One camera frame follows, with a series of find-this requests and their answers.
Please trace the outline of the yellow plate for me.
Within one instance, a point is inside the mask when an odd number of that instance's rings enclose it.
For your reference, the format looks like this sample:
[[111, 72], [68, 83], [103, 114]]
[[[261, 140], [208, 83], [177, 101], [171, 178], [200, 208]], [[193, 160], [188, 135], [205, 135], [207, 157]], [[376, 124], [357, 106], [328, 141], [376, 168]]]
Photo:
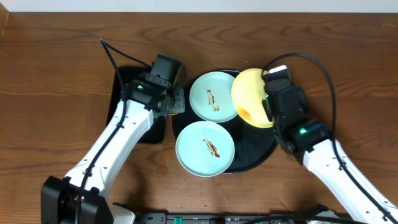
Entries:
[[235, 78], [231, 89], [233, 105], [239, 117], [256, 128], [272, 128], [274, 125], [262, 104], [266, 99], [262, 76], [267, 74], [268, 71], [260, 68], [244, 70]]

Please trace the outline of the mint plate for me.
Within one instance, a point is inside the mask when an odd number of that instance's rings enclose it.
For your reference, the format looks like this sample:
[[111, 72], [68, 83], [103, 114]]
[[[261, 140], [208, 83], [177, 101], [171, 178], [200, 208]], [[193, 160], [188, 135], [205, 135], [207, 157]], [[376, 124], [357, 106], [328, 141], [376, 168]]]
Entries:
[[198, 77], [190, 88], [189, 103], [197, 116], [205, 121], [223, 123], [238, 115], [231, 89], [235, 77], [221, 71]]
[[177, 137], [175, 152], [181, 166], [199, 177], [213, 177], [231, 165], [235, 146], [230, 133], [210, 121], [197, 121]]

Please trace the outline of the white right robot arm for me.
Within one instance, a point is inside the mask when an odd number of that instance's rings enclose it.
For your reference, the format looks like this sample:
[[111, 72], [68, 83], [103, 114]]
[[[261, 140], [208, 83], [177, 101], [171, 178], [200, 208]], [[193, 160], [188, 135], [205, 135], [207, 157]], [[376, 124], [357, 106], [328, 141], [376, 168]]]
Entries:
[[335, 138], [335, 129], [307, 118], [304, 90], [290, 78], [265, 78], [263, 105], [274, 120], [277, 142], [317, 176], [351, 218], [362, 223], [397, 223], [397, 207], [361, 173]]

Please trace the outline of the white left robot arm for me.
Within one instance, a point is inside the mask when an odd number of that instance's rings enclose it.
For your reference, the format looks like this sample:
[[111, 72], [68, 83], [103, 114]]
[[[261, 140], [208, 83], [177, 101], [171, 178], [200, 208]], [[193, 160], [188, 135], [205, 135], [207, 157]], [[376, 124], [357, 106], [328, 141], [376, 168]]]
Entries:
[[183, 88], [133, 80], [100, 137], [64, 178], [49, 176], [41, 191], [41, 222], [134, 223], [136, 216], [108, 205], [114, 181], [133, 147], [159, 116], [184, 111]]

